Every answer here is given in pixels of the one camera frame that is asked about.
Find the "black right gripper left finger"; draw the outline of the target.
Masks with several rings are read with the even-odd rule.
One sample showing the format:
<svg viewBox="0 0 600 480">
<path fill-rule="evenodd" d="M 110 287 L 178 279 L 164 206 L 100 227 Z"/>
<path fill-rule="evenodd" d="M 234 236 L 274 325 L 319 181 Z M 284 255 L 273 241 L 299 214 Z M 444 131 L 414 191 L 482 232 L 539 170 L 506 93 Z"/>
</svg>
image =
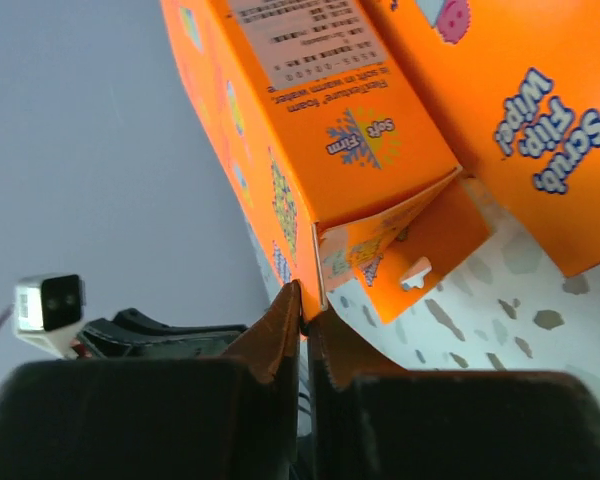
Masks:
<svg viewBox="0 0 600 480">
<path fill-rule="evenodd" d="M 285 479 L 301 292 L 221 355 L 22 365 L 0 386 L 0 479 Z"/>
</svg>

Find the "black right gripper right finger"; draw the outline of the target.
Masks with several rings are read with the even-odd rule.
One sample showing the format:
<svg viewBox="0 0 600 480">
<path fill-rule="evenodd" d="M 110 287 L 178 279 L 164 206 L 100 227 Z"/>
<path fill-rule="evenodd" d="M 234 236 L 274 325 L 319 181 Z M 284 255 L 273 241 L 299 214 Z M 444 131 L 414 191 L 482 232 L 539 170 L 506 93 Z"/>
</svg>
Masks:
<svg viewBox="0 0 600 480">
<path fill-rule="evenodd" d="M 307 333 L 320 479 L 600 479 L 600 406 L 574 376 L 407 370 L 331 310 Z"/>
</svg>

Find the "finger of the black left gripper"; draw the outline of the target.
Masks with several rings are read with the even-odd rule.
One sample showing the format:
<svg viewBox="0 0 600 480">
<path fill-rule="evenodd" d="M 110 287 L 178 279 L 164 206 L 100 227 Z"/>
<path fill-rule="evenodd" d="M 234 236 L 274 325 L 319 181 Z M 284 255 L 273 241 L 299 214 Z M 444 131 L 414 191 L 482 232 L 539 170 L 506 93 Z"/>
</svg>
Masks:
<svg viewBox="0 0 600 480">
<path fill-rule="evenodd" d="M 240 324 L 170 326 L 129 308 L 86 323 L 76 340 L 80 354 L 93 358 L 186 359 L 218 356 L 246 330 Z"/>
</svg>

